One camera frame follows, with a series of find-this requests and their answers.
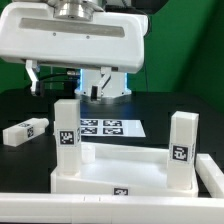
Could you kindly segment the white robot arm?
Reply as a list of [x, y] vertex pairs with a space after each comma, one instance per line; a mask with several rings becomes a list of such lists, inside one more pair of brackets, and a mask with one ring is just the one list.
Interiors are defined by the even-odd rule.
[[23, 64], [38, 96], [42, 66], [80, 71], [75, 95], [98, 104], [131, 95], [149, 16], [169, 0], [12, 0], [0, 14], [0, 58]]

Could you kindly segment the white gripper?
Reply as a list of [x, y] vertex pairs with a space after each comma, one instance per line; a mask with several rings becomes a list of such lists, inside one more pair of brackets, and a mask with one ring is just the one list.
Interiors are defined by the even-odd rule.
[[111, 79], [111, 68], [136, 73], [144, 62], [145, 15], [96, 12], [90, 22], [58, 19], [45, 3], [15, 2], [0, 15], [0, 58], [23, 63], [33, 96], [43, 95], [40, 65], [101, 68], [91, 88], [91, 100], [100, 101]]

